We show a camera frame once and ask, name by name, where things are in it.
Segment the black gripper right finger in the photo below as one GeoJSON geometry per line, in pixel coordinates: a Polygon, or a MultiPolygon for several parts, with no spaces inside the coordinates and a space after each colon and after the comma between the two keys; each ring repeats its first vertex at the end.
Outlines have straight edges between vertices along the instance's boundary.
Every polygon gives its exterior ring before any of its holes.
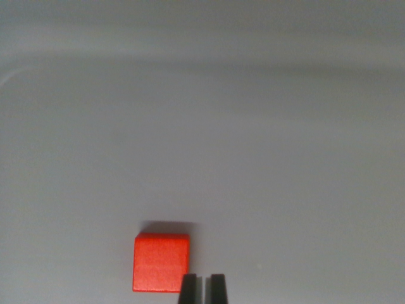
{"type": "Polygon", "coordinates": [[[205,303],[228,304],[226,277],[224,274],[211,274],[205,281],[205,303]]]}

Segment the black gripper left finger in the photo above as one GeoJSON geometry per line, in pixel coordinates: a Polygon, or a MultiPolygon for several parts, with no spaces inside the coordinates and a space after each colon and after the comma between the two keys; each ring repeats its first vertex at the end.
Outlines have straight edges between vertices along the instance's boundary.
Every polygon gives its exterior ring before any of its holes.
{"type": "Polygon", "coordinates": [[[178,304],[201,304],[202,302],[202,277],[198,277],[197,274],[185,274],[178,296],[178,304]]]}

